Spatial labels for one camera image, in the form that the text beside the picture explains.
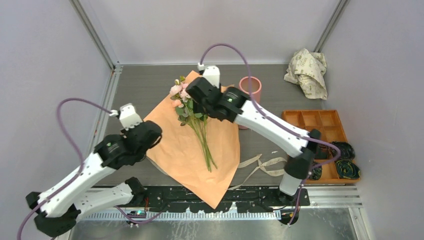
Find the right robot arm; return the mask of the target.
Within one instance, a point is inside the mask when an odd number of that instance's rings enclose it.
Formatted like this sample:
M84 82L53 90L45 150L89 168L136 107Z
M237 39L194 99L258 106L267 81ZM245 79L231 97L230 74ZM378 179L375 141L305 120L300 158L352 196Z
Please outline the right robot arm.
M240 89L228 87L221 91L204 77L192 81L186 92L195 102L196 110L210 118L247 127L286 152L289 159L284 167L277 198L281 204L291 205L297 199L302 181L308 177L320 132L308 132L293 126L255 104Z

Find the green orange flower bouquet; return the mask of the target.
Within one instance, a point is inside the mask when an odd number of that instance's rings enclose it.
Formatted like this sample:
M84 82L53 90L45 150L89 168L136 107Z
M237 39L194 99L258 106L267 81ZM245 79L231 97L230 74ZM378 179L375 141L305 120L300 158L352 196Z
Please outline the green orange flower bouquet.
M165 96L144 119L162 129L160 143L147 151L147 157L212 209L216 209L240 163L238 125L214 118L207 120L207 145L216 164L212 170L208 170L195 131L178 121L170 95Z

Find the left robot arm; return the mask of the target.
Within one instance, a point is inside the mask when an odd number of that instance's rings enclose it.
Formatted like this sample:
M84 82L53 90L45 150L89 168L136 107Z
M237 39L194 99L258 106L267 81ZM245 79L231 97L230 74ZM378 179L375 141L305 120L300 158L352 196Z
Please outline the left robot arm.
M121 205L141 206L146 200L146 190L136 177L107 190L94 193L88 190L123 166L142 161L147 150L160 142L162 133L159 125L147 120L129 130L123 129L120 134L107 135L81 167L49 190L30 192L26 201L37 214L36 228L55 238L92 213Z

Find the pink flowers with green stems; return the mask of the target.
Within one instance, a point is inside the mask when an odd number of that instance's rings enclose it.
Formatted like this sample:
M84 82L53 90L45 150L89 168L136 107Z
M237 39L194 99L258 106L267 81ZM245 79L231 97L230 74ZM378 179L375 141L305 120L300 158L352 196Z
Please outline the pink flowers with green stems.
M197 136L201 145L207 170L211 172L213 168L217 169L218 166L212 157L207 143L208 116L204 113L196 112L195 102L186 91L188 85L189 83L186 81L184 76L180 76L175 79L174 86L172 86L169 91L170 99L172 100L172 106L178 115L180 125L190 126Z

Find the cream printed ribbon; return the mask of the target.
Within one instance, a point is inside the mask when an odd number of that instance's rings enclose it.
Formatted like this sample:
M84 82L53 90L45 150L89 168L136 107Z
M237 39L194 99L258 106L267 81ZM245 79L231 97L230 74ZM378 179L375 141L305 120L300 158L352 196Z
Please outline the cream printed ribbon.
M273 165L276 165L278 163L283 163L283 166L285 166L288 162L287 159L285 159L283 157L275 157L275 158L272 158L268 161L262 162L261 156L262 156L262 154L258 154L255 157L252 157L252 158L238 164L237 169L245 168L245 167L247 167L247 166L249 166L253 163L257 163L257 166L252 170L251 173L249 173L247 175L247 177L244 179L244 181L241 184L229 187L228 190L235 190L235 189L243 186L246 183L246 181L258 170L261 170L262 172L264 172L265 174L267 174L268 176L271 176L271 177L279 177L279 176L283 176L285 174L285 170L283 168L282 169L276 169L276 170L267 170L266 167L273 166Z

